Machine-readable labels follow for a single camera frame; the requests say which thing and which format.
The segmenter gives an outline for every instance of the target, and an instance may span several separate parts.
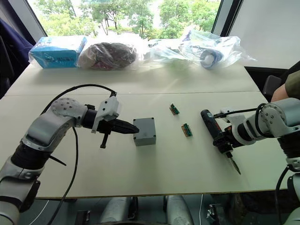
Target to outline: sleeve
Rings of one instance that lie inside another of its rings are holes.
[[[300,70],[287,77],[285,89],[290,98],[300,99]]]

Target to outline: window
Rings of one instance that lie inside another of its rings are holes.
[[[179,38],[211,31],[221,0],[27,0],[47,35],[137,34]]]

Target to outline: green foliage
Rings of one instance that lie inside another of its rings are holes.
[[[122,27],[122,26],[118,26],[118,29],[116,30],[115,27],[109,27],[108,30],[113,30],[113,31],[127,31],[127,32],[133,32],[132,27]]]
[[[162,29],[152,28],[147,31],[148,39],[158,39],[161,37]]]
[[[84,17],[71,19],[67,11],[42,17],[40,21],[49,36],[90,35],[92,32],[96,35],[93,21]]]
[[[180,38],[185,26],[185,23],[179,22],[176,18],[171,18],[168,25],[162,30],[160,38]]]
[[[191,7],[194,24],[203,31],[211,31],[219,5],[219,2],[196,0]]]
[[[163,25],[167,25],[172,18],[180,23],[190,20],[188,0],[164,0],[159,8],[160,19]]]
[[[67,11],[70,17],[76,16],[71,0],[37,0],[35,5],[44,15],[63,14]]]
[[[146,38],[146,32],[152,29],[153,14],[150,12],[151,0],[132,0],[127,8],[129,25],[132,30],[140,34],[141,38]]]
[[[128,8],[126,0],[109,0],[109,1],[86,1],[82,4],[81,9],[85,14],[90,13],[94,21],[102,23],[103,20],[114,22],[116,30],[118,21],[124,18],[124,13]]]
[[[186,26],[211,31],[220,1],[163,0],[159,6],[161,28],[153,27],[152,1],[157,0],[81,0],[81,16],[76,16],[71,0],[36,0],[43,16],[38,17],[48,35],[90,35],[97,24],[108,35],[131,31],[142,38],[179,38]],[[128,19],[128,27],[120,20]]]
[[[70,0],[38,0],[43,12],[39,20],[49,36],[96,35],[94,22],[84,16],[76,16]]]

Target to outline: person's arm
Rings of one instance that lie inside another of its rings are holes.
[[[283,84],[279,88],[277,88],[276,91],[274,91],[271,102],[279,101],[288,97],[289,96],[287,95],[285,84]]]
[[[290,74],[285,84],[281,85],[273,94],[271,102],[285,98],[300,99],[300,70]]]

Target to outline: tree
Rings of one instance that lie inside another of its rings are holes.
[[[140,34],[141,38],[146,38],[147,31],[153,26],[153,14],[149,6],[151,0],[132,0],[127,7],[129,25],[133,26],[132,30]]]
[[[164,0],[159,8],[163,25],[168,24],[171,18],[175,18],[180,23],[187,23],[190,20],[190,7],[187,0]]]
[[[62,14],[68,11],[70,17],[76,16],[71,0],[37,0],[35,5],[44,15]]]
[[[160,38],[179,38],[183,33],[184,27],[184,23],[173,17],[169,19],[168,25],[162,30]]]
[[[94,23],[85,16],[76,16],[70,0],[38,0],[38,15],[48,35],[96,35]]]
[[[196,0],[192,5],[192,18],[194,24],[203,31],[211,31],[220,2],[207,2]]]
[[[148,39],[158,39],[161,37],[162,29],[152,28],[151,30],[147,31],[147,38]]]
[[[127,8],[126,0],[108,0],[100,2],[98,0],[88,1],[82,4],[82,8],[90,11],[92,19],[98,23],[105,24],[108,20],[113,21],[116,30],[118,29],[118,22],[124,18],[124,13]]]
[[[164,0],[159,8],[164,27],[160,38],[179,38],[190,24],[190,5],[187,0]]]

